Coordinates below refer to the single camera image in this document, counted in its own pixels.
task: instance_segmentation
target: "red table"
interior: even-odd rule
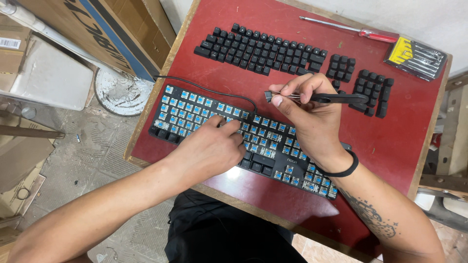
[[[286,83],[294,76],[275,70],[268,77],[259,75],[194,55],[195,46],[200,45],[214,27],[230,31],[236,22],[253,31],[328,50],[321,73],[326,72],[333,54],[355,58],[353,78],[350,83],[342,82],[340,88],[346,93],[352,93],[354,81],[361,69],[394,78],[395,84],[384,119],[367,117],[343,106],[340,140],[352,145],[361,163],[371,171],[405,195],[412,187],[409,194],[414,196],[429,145],[428,136],[432,134],[434,116],[439,111],[451,56],[446,74],[426,82],[383,62],[389,44],[359,37],[346,30],[306,22],[300,20],[299,16],[360,27],[358,23],[295,1],[287,2],[291,5],[275,0],[195,1],[161,74],[181,77],[220,92],[249,97],[257,103],[260,114],[290,123],[265,101],[263,91],[270,84]],[[252,105],[242,99],[209,93],[177,80],[158,80],[127,147],[124,156],[126,160],[145,166],[162,159],[175,149],[175,145],[155,139],[147,133],[156,110],[153,104],[162,96],[159,90],[169,83],[252,109]],[[302,235],[321,239],[322,243],[342,252],[351,247],[348,254],[356,250],[371,257],[381,254],[377,238],[361,222],[342,195],[335,201],[329,201],[240,168],[233,168],[194,188]],[[345,246],[333,245],[330,240]],[[354,256],[362,258],[359,252]]]

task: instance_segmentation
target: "mechanical keyboard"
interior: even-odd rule
[[[241,122],[246,153],[237,165],[245,170],[331,200],[338,193],[329,178],[302,152],[294,126],[173,85],[167,85],[149,134],[174,144],[199,128],[209,117]],[[341,143],[351,150],[351,146]]]

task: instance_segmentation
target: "floor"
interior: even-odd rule
[[[55,150],[44,164],[41,174],[47,179],[20,223],[20,230],[93,189],[139,171],[122,159],[138,117],[112,115],[95,98],[83,111],[28,103],[22,106],[35,107],[34,121],[65,132],[66,137],[56,140]],[[90,250],[89,258],[94,263],[167,262],[164,247],[168,212],[173,203],[174,198],[171,198],[134,216]],[[444,245],[447,263],[467,263],[468,235],[436,222],[433,224]],[[294,236],[293,246],[310,263],[360,262],[298,234]]]

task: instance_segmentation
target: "precision screwdriver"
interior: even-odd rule
[[[320,24],[334,26],[334,27],[341,28],[341,29],[347,29],[347,30],[355,31],[355,32],[358,32],[358,36],[360,36],[360,37],[368,37],[370,39],[380,40],[380,41],[383,41],[383,42],[395,43],[396,41],[398,41],[398,38],[400,37],[400,34],[387,32],[387,31],[382,31],[382,30],[378,30],[378,29],[368,29],[368,28],[357,29],[357,28],[346,27],[346,26],[337,25],[337,24],[333,24],[333,23],[329,23],[329,22],[325,22],[325,21],[320,21],[320,20],[317,20],[317,19],[303,17],[303,16],[300,16],[299,18],[303,19],[303,20],[307,20],[307,21],[320,23]]]

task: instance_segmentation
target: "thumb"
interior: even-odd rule
[[[298,126],[309,115],[292,100],[281,95],[274,95],[271,99],[271,103],[294,123],[295,126]]]

